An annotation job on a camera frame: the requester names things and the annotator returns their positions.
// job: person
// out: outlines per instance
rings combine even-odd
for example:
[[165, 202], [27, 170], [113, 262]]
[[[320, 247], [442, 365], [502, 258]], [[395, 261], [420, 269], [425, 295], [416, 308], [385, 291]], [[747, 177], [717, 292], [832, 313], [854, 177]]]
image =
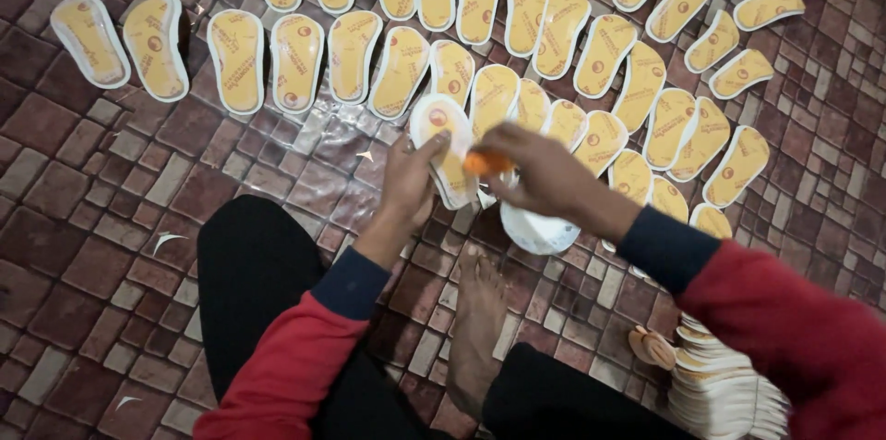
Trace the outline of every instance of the person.
[[[447, 145], [445, 134], [414, 153], [405, 137], [393, 144], [375, 215], [325, 274], [310, 235], [270, 201], [240, 196], [206, 222], [198, 237], [200, 319], [221, 404], [199, 418], [194, 438], [449, 438], [402, 406], [360, 344], [401, 249], [431, 213], [428, 163]], [[502, 124], [480, 149], [520, 169], [514, 188], [489, 179], [496, 196], [617, 245], [682, 310], [749, 355], [791, 401], [793, 438], [882, 438], [886, 329], [866, 306], [825, 292], [769, 254], [639, 207], [554, 140]], [[528, 344], [494, 360], [505, 283], [474, 250], [459, 265], [447, 388], [496, 438], [692, 438]]]

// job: black pants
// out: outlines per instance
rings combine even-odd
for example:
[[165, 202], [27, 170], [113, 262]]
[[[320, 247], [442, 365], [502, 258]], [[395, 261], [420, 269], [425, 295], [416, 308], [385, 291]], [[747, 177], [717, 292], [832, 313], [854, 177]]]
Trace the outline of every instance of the black pants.
[[[197, 241], [200, 322], [216, 397], [255, 350], [261, 334], [323, 275], [316, 244], [285, 210], [240, 196], [216, 211]], [[689, 434], [610, 387], [517, 344], [483, 407], [499, 440], [642, 438]], [[431, 431], [360, 348], [354, 351], [312, 424], [316, 439], [450, 438]]]

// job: red sweater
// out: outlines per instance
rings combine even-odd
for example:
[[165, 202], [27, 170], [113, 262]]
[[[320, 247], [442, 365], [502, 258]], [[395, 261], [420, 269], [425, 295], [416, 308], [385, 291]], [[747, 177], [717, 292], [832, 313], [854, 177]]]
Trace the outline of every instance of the red sweater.
[[[886, 437], [886, 327], [865, 305], [651, 208], [619, 253], [787, 395], [794, 440]], [[379, 271], [353, 250], [339, 259], [271, 324], [219, 409], [197, 421], [195, 440], [309, 439], [308, 420], [368, 325]]]

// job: bare foot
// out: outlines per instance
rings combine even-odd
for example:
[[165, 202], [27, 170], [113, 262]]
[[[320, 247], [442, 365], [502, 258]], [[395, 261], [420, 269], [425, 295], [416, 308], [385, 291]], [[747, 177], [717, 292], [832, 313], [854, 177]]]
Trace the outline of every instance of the bare foot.
[[489, 385], [498, 374], [493, 350], [508, 311], [505, 282], [476, 247], [460, 261], [458, 302], [449, 350], [447, 390], [453, 404], [478, 422]]

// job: navy cuff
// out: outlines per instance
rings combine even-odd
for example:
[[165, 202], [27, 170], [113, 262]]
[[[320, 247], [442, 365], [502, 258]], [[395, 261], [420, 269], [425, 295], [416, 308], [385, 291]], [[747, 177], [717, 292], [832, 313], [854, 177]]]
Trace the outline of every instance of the navy cuff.
[[686, 291], [719, 246], [720, 240], [646, 206], [617, 253], [676, 296]]
[[353, 321], [368, 321], [391, 273], [347, 247], [311, 289], [317, 302]]

